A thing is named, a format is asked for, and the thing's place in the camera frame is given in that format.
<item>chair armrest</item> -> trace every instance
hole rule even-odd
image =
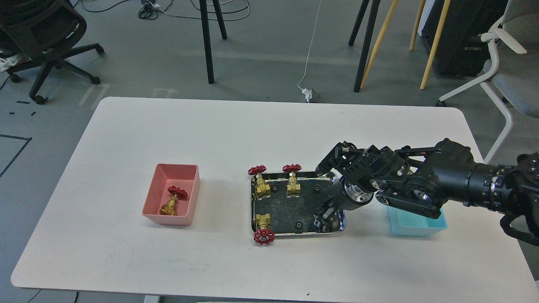
[[[502,24],[503,17],[498,19],[488,30],[488,32],[481,35],[481,41],[488,42],[494,39],[501,39],[511,50],[513,50],[517,54],[525,54],[528,53],[524,47],[515,39],[513,38],[508,32],[506,32],[504,29],[499,28],[499,26]]]

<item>metal tray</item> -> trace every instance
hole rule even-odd
[[[331,197],[331,187],[338,181],[335,174],[329,172],[317,176],[314,171],[298,171],[296,178],[301,184],[299,197],[287,197],[286,185],[288,173],[262,173],[262,177],[272,189],[269,197],[259,199],[255,193],[255,177],[251,179],[251,227],[257,230],[256,214],[270,214],[269,229],[276,236],[327,235],[343,231],[346,228],[344,211],[338,211],[333,218],[334,225],[329,232],[321,232],[314,225],[314,211]]]

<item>white chair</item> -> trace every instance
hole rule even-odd
[[[539,118],[539,1],[509,0],[503,16],[481,40],[488,42],[490,52],[490,60],[483,67],[485,74],[441,96],[436,106],[445,106],[448,98],[481,85],[506,119],[485,157],[488,163],[513,126],[511,112],[491,85],[519,112]]]

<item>white table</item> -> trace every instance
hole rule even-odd
[[[397,237],[386,206],[347,212],[339,237],[252,240],[251,166],[314,169],[338,141],[434,146],[481,157],[454,108],[106,98],[12,276],[15,286],[333,302],[538,302],[500,215],[444,206],[448,229]],[[192,226],[141,215],[157,163],[199,165]]]

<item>gate valve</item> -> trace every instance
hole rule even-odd
[[[172,194],[172,198],[174,197],[176,197],[176,199],[187,198],[187,192],[179,187],[171,186],[167,190],[169,193]]]
[[[273,242],[275,233],[270,229],[259,229],[254,233],[254,241],[260,245]]]
[[[270,185],[264,181],[264,178],[262,178],[261,173],[266,171],[266,167],[263,165],[258,165],[255,167],[251,167],[247,173],[249,175],[256,175],[256,185],[254,186],[254,191],[257,193],[257,197],[259,199],[262,199],[264,197],[269,197],[271,195]]]
[[[179,198],[186,198],[187,192],[176,186],[171,186],[167,190],[169,193],[172,194],[172,197],[165,205],[159,208],[159,214],[168,215],[168,216],[176,216],[176,214],[178,213],[176,211],[176,202],[178,201]]]
[[[263,166],[263,165],[258,165],[258,166],[255,166],[255,167],[251,167],[251,168],[247,171],[247,173],[248,173],[249,175],[251,175],[251,176],[252,176],[252,175],[257,175],[257,174],[259,174],[259,173],[265,172],[266,169],[267,169],[267,168],[266,168],[265,166]]]
[[[256,215],[255,216],[255,223],[256,226],[258,226],[259,230],[257,230],[254,235],[254,241],[260,245],[273,242],[275,240],[275,232],[273,232],[271,229],[268,229],[268,226],[270,224],[270,215]]]
[[[290,197],[299,197],[301,192],[301,185],[298,183],[296,178],[296,171],[301,170],[301,165],[299,164],[290,164],[282,167],[282,171],[289,173],[290,177],[288,178],[288,184],[286,184],[286,196]]]
[[[282,171],[284,171],[285,173],[292,173],[298,170],[301,170],[301,165],[299,164],[287,164],[282,167]]]

